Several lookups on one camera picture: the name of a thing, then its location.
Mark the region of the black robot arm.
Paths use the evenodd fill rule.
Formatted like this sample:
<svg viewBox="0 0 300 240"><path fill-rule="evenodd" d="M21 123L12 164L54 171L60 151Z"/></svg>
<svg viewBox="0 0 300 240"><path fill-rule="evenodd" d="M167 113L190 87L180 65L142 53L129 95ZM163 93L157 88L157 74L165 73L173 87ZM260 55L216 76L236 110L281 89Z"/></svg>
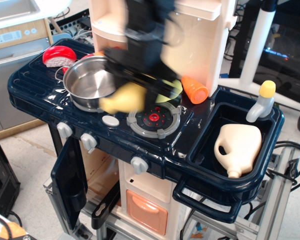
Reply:
<svg viewBox="0 0 300 240"><path fill-rule="evenodd" d="M175 10L173 0L128 0L124 35L127 49L107 48L105 69L149 91L150 97L178 96L173 81L177 74L161 59L165 23Z"/></svg>

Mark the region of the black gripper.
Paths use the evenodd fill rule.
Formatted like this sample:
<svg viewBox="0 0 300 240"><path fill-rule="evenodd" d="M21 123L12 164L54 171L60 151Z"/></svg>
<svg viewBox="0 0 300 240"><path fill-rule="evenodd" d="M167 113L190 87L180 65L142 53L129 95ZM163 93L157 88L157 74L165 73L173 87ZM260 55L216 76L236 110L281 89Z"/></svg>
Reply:
<svg viewBox="0 0 300 240"><path fill-rule="evenodd" d="M106 69L150 91L150 98L177 98L182 92L177 74L161 59L163 43L159 39L129 38L127 49L107 48Z"/></svg>

